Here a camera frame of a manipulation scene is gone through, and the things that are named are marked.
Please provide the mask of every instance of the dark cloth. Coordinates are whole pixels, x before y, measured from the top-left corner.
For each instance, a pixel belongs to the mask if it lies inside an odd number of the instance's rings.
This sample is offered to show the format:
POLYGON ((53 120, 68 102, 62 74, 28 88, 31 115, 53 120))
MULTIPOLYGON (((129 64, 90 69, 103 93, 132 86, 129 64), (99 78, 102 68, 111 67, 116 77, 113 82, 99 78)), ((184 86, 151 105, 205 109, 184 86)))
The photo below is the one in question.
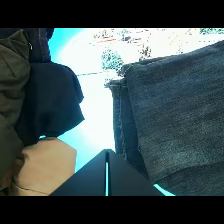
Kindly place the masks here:
POLYGON ((30 75, 29 44, 23 30, 0 39, 0 190, 5 173, 23 149, 14 126, 25 97, 30 75))
POLYGON ((113 127, 116 153, 148 179, 148 173, 138 148, 138 137, 125 79, 111 80, 113 96, 113 127))
POLYGON ((23 110, 16 132, 25 146, 40 136, 58 137, 84 120, 82 90, 74 72, 53 62, 31 63, 23 110))
POLYGON ((32 46, 29 61, 50 62, 51 55, 48 40, 53 35, 54 28, 0 28, 0 39, 7 38, 20 29, 26 31, 29 43, 32 46))
MULTIPOLYGON (((221 41, 187 54, 134 65, 126 73, 138 141, 150 179, 164 183, 174 194, 188 195, 189 183, 202 172, 200 187, 211 188, 203 194, 215 194, 217 185, 213 181, 218 179, 211 177, 224 176, 219 174, 222 169, 218 165, 211 171, 202 169, 224 161, 223 55, 221 41), (181 190, 175 188, 178 182, 182 183, 181 190)), ((197 190, 191 195, 202 189, 194 186, 197 190)))

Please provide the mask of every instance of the light blue surface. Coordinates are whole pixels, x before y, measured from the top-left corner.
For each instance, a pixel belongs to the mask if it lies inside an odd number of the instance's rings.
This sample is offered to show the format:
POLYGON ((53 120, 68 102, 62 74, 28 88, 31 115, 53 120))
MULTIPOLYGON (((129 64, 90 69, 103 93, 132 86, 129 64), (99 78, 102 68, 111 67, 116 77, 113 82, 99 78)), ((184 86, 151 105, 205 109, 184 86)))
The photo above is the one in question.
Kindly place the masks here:
MULTIPOLYGON (((56 28, 49 41, 52 61, 62 63, 60 53, 73 37, 83 31, 85 28, 56 28)), ((111 91, 104 88, 104 77, 102 75, 81 76, 79 81, 84 94, 81 109, 85 121, 59 137, 77 150, 76 172, 103 149, 115 149, 113 99, 111 91)), ((154 186, 164 195, 174 196, 159 185, 154 186)))

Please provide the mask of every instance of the bush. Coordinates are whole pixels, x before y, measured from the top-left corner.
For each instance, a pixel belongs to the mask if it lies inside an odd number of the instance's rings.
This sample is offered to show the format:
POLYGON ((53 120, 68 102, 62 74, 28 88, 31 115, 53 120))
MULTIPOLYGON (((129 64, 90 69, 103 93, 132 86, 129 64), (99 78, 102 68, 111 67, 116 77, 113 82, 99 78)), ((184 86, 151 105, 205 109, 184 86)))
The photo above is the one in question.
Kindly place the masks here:
POLYGON ((224 28, 200 28, 200 34, 224 34, 224 28))
POLYGON ((103 51, 102 57, 102 69, 108 70, 112 69, 118 72, 121 66, 124 64, 121 56, 118 54, 117 51, 113 51, 110 48, 106 48, 103 51))

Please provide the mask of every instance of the jeans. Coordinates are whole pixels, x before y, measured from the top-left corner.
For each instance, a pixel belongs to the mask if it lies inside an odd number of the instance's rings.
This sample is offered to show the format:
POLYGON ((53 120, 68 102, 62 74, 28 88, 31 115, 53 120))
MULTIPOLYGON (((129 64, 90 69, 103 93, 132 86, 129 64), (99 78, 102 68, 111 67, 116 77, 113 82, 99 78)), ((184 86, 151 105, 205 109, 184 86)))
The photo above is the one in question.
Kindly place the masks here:
POLYGON ((135 120, 125 79, 110 81, 113 95, 113 126, 116 153, 148 179, 148 173, 138 148, 135 120))
POLYGON ((221 41, 125 72, 150 180, 176 195, 224 195, 223 56, 221 41))
POLYGON ((0 28, 0 39, 7 38, 20 29, 26 31, 32 45, 30 62, 50 62, 51 55, 46 28, 0 28))

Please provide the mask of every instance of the beige garment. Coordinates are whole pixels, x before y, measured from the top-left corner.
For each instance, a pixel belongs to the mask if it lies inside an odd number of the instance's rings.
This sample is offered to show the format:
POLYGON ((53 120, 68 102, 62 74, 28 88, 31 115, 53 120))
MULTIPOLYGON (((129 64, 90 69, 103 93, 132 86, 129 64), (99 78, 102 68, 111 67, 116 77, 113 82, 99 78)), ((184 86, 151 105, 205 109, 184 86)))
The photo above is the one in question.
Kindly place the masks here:
POLYGON ((10 196, 48 196, 75 172, 76 150, 61 140, 42 139, 22 154, 25 163, 10 196))

